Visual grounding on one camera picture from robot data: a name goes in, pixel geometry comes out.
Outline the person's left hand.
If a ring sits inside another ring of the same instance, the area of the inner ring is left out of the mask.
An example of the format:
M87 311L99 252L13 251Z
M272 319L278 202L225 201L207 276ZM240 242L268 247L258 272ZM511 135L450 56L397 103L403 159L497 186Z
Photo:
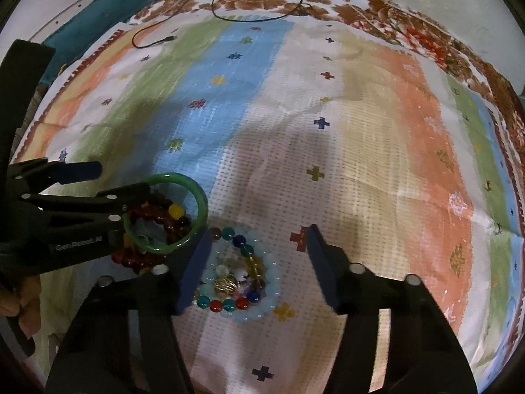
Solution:
M18 317L20 329L27 338L35 335L41 328L41 292L40 276L25 278L20 288L13 293L1 292L1 316Z

